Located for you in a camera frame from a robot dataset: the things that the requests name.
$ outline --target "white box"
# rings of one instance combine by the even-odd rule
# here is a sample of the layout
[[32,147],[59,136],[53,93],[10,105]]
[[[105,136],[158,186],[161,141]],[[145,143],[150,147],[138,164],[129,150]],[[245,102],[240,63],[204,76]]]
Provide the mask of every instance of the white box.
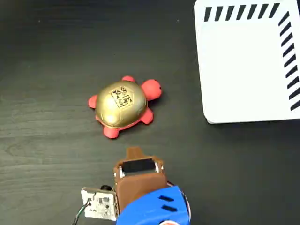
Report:
[[296,0],[198,0],[194,6],[209,123],[300,118]]

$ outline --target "blue gripper part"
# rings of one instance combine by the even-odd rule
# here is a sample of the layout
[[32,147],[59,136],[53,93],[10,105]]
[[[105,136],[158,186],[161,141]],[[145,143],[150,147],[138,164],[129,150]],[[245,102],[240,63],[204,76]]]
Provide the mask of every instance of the blue gripper part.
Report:
[[121,212],[117,225],[158,225],[166,220],[189,225],[188,209],[178,186],[136,199]]

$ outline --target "wire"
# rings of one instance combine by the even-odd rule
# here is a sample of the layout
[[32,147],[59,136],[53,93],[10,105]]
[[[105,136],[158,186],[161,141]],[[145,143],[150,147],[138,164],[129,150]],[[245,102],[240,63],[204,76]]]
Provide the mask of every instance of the wire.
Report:
[[91,205],[90,201],[91,201],[91,199],[89,198],[87,200],[87,202],[79,209],[78,213],[76,214],[76,216],[74,218],[74,221],[73,221],[72,225],[77,225],[81,213],[86,209],[86,207]]

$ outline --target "dark wooden table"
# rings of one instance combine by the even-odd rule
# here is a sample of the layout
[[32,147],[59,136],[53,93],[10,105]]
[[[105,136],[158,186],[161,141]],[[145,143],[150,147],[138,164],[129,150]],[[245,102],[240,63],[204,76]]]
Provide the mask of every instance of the dark wooden table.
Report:
[[[82,2],[0,3],[0,224],[70,225],[129,146],[165,160],[193,225],[299,224],[300,124],[206,122],[194,1]],[[87,100],[123,75],[164,94],[151,125],[109,140]],[[79,221],[96,224],[112,223]]]

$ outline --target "black stripe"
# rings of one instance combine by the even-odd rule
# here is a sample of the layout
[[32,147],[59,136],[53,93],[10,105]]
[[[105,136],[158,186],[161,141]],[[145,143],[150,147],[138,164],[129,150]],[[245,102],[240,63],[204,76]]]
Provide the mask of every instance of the black stripe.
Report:
[[295,79],[293,79],[288,85],[287,88],[289,89],[290,87],[294,86],[296,83],[299,82],[299,77],[297,76]]
[[282,56],[283,57],[285,57],[288,53],[290,53],[290,51],[291,50],[293,50],[295,48],[295,45],[294,45],[294,43],[292,43],[291,45],[290,45],[290,47],[288,47],[286,50],[285,50],[285,52],[282,54]]
[[177,211],[176,208],[173,208],[173,207],[167,206],[167,205],[163,205],[161,208],[164,209],[164,210],[170,211],[170,212],[176,212]]
[[249,14],[248,14],[248,17],[247,17],[247,20],[250,20],[252,18],[253,13],[255,12],[256,7],[257,7],[257,4],[251,5],[250,10],[249,10]]
[[290,33],[285,39],[284,41],[281,43],[281,47],[284,46],[289,40],[291,40],[293,38],[293,33]]
[[223,6],[218,6],[218,7],[217,7],[217,12],[216,12],[216,18],[215,18],[215,21],[219,21],[220,16],[221,16],[221,13],[222,13],[222,10],[223,10]]
[[264,14],[264,12],[266,11],[268,5],[269,5],[269,4],[263,4],[263,5],[262,5],[261,11],[259,12],[259,15],[258,15],[258,19],[261,19],[261,18],[263,17],[263,14]]
[[280,26],[289,16],[290,16],[290,13],[289,13],[289,11],[287,11],[286,14],[280,20],[278,26]]
[[286,75],[285,77],[288,78],[290,75],[292,75],[293,73],[295,73],[296,71],[298,71],[298,66],[294,66]]
[[291,100],[292,98],[296,97],[299,94],[300,94],[300,88],[297,88],[296,91],[294,91],[292,94],[290,94],[289,100]]
[[290,65],[293,61],[296,60],[296,54],[294,54],[286,63],[285,63],[285,67],[287,67],[288,65]]
[[167,202],[173,202],[173,201],[174,201],[174,199],[169,198],[169,197],[164,196],[164,195],[161,195],[161,196],[159,197],[159,199],[165,200],[165,201],[167,201]]
[[240,5],[239,11],[238,11],[238,15],[236,17],[237,20],[241,19],[242,15],[243,15],[243,12],[245,10],[245,7],[246,7],[246,5]]
[[300,100],[291,106],[291,111],[297,109],[300,106]]
[[231,15],[232,15],[232,13],[233,13],[233,9],[234,9],[234,6],[229,6],[229,7],[228,7],[227,15],[226,15],[226,20],[227,20],[227,21],[230,20],[230,17],[231,17]]
[[277,11],[279,5],[280,5],[280,3],[274,3],[269,18],[272,18],[272,17],[274,16],[274,14],[276,13],[276,11]]
[[211,12],[211,7],[206,7],[205,8],[205,16],[204,16],[204,21],[207,22],[208,19],[210,18],[210,12]]
[[290,27],[291,27],[291,22],[289,22],[284,28],[283,30],[280,32],[280,36],[282,36]]

